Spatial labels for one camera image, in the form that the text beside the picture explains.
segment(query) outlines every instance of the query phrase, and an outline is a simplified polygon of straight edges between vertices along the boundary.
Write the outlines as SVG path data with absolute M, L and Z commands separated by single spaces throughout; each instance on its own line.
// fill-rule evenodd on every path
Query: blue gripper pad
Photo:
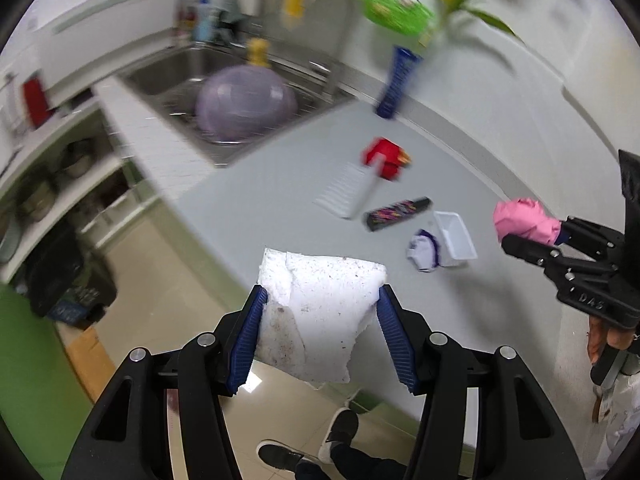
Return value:
M 262 319 L 262 308 L 267 303 L 267 299 L 267 291 L 260 287 L 260 291 L 249 307 L 249 314 L 244 319 L 242 328 L 236 338 L 236 343 L 231 350 L 226 387 L 232 394 L 236 394 L 238 388 L 246 382 L 251 364 L 254 362 L 255 345 L 258 341 L 258 329 Z
M 418 376 L 415 372 L 414 348 L 409 342 L 396 308 L 384 286 L 380 287 L 380 299 L 376 311 L 398 379 L 406 385 L 409 392 L 415 394 L 418 387 Z

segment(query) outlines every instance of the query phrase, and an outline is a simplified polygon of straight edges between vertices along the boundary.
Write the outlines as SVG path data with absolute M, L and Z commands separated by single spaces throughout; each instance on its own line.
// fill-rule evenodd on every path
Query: white cabinet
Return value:
M 171 45 L 176 0 L 37 0 L 34 41 L 53 106 Z

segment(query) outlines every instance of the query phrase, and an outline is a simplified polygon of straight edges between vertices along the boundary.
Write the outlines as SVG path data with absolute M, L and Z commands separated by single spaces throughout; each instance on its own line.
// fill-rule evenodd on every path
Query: black shoe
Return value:
M 331 460 L 331 448 L 334 442 L 340 442 L 351 445 L 353 437 L 358 431 L 358 415 L 349 408 L 340 408 L 335 412 L 334 418 L 329 424 L 329 431 L 324 438 L 324 442 L 318 450 L 318 458 L 320 462 L 325 464 L 334 463 Z
M 266 465 L 276 469 L 296 472 L 300 462 L 317 463 L 315 457 L 293 449 L 276 440 L 263 440 L 255 452 Z

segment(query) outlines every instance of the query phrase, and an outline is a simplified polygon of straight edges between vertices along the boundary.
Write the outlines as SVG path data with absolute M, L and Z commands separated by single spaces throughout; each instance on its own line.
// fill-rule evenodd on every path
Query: kitchen sink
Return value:
M 246 62 L 230 50 L 201 45 L 171 49 L 127 66 L 118 75 L 161 117 L 208 155 L 214 164 L 226 166 L 279 132 L 354 98 L 337 89 L 329 100 L 322 94 L 324 78 L 285 61 L 270 61 L 271 68 L 294 91 L 298 105 L 296 113 L 273 130 L 264 130 L 249 139 L 234 142 L 208 140 L 195 119 L 196 99 L 208 76 Z

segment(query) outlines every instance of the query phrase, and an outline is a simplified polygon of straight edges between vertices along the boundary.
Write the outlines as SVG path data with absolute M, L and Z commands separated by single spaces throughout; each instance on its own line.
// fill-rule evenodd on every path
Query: pink cloth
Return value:
M 546 245 L 556 242 L 561 227 L 557 218 L 545 214 L 540 202 L 530 198 L 498 203 L 494 210 L 494 225 L 499 241 L 507 234 L 514 234 Z

